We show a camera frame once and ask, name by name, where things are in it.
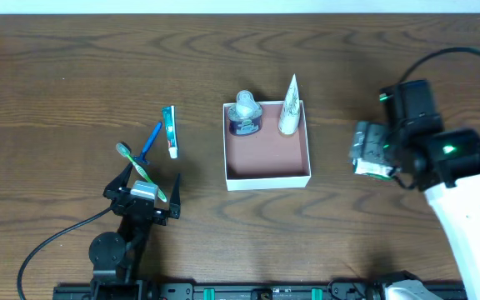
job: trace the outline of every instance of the box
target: box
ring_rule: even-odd
[[[291,137],[278,129],[283,101],[259,102],[262,129],[245,137],[229,132],[228,109],[223,104],[223,155],[228,191],[265,188],[305,188],[311,177],[303,101],[299,127]]]

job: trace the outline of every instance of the white wall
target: white wall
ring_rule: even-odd
[[[480,0],[0,0],[0,13],[480,13]]]

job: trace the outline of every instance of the green toothbrush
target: green toothbrush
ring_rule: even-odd
[[[134,166],[134,168],[137,169],[137,172],[138,174],[140,174],[140,176],[142,176],[144,179],[147,180],[148,183],[153,183],[153,181],[151,180],[151,178],[148,176],[148,174],[146,173],[146,171],[143,169],[143,167],[140,167],[139,164],[137,164],[137,162],[134,161],[133,157],[131,156],[131,151],[129,151],[129,149],[127,149],[127,147],[125,147],[125,145],[123,145],[122,143],[118,143],[116,144],[116,150],[125,158],[127,158],[131,163],[132,165]],[[163,191],[161,191],[161,189],[159,188],[158,189],[158,197],[163,201],[163,202],[167,202],[168,200],[166,199],[166,195],[164,195]]]

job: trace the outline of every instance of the wooden table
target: wooden table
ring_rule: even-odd
[[[480,15],[0,16],[0,299],[18,297],[18,269],[41,241],[107,207],[103,188],[126,164],[115,144],[139,151],[167,105],[179,159],[162,131],[150,171],[166,191],[182,174],[182,216],[152,229],[144,277],[459,279],[424,196],[354,176],[348,148],[356,121],[383,120],[379,88],[426,53],[466,45],[480,48]],[[310,183],[227,192],[222,103],[242,89],[282,99],[294,73]],[[440,57],[415,78],[431,80],[448,128],[480,132],[479,59]],[[87,283],[89,243],[119,221],[109,214],[45,247],[25,272],[27,298]]]

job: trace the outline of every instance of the green light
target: green light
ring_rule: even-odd
[[[444,154],[449,154],[449,153],[452,153],[452,152],[454,152],[454,151],[457,151],[457,149],[456,149],[455,147],[451,146],[451,145],[446,145],[446,146],[444,146],[444,147],[442,148],[442,150],[443,150],[443,153],[444,153]]]

